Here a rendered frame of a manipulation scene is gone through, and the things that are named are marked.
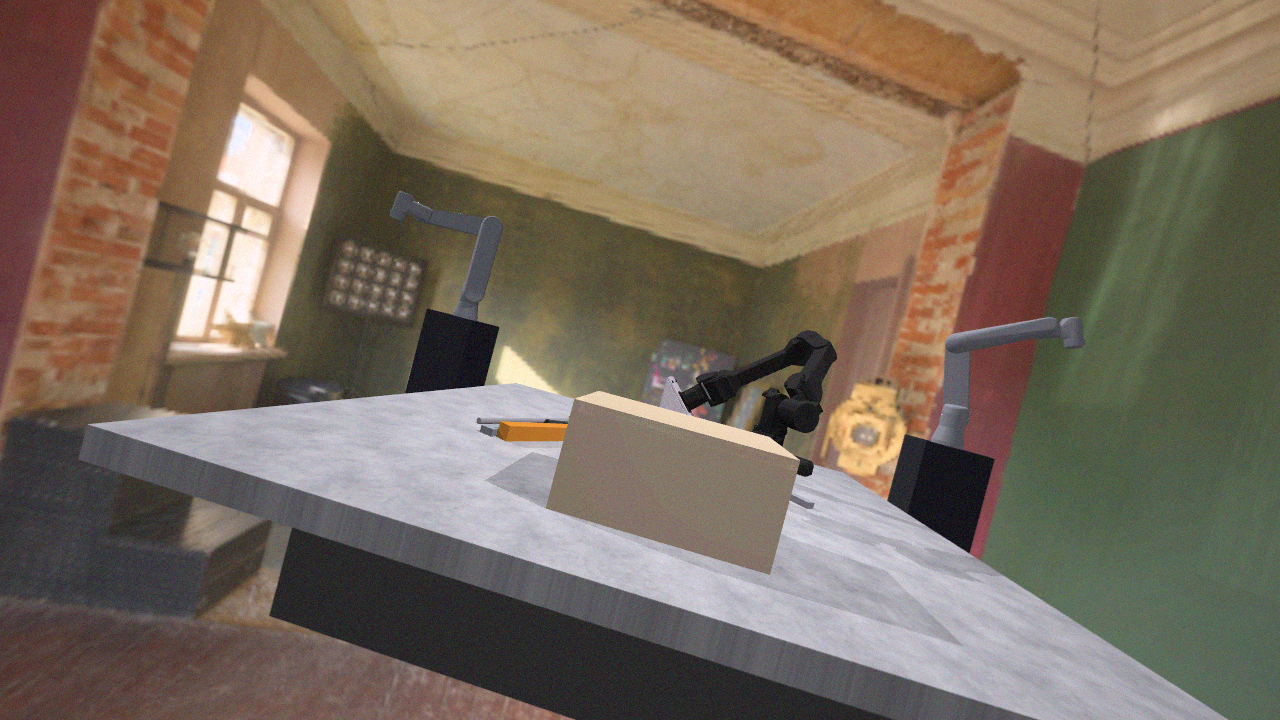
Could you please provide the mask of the tan rectangular box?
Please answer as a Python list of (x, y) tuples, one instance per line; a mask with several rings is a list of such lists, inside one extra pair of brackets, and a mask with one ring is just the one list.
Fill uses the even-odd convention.
[(547, 509), (771, 575), (800, 460), (749, 430), (573, 398)]

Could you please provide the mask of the orange rectangular bar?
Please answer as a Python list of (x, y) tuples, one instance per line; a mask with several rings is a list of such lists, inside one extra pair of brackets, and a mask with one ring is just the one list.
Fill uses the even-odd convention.
[(568, 424), (500, 421), (497, 437), (504, 441), (563, 441)]

